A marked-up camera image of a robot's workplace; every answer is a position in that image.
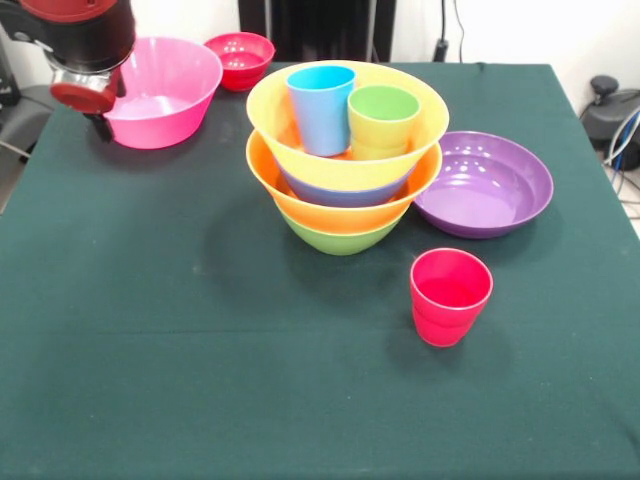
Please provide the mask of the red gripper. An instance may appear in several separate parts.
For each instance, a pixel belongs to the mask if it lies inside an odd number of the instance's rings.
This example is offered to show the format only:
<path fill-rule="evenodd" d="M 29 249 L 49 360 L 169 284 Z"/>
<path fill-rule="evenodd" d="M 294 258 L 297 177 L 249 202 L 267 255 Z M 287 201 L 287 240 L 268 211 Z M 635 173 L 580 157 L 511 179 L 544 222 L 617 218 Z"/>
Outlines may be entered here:
<path fill-rule="evenodd" d="M 113 130 L 103 114 L 113 109 L 118 96 L 124 95 L 119 68 L 91 75 L 55 69 L 50 92 L 59 103 L 83 113 L 102 142 L 114 140 Z"/>

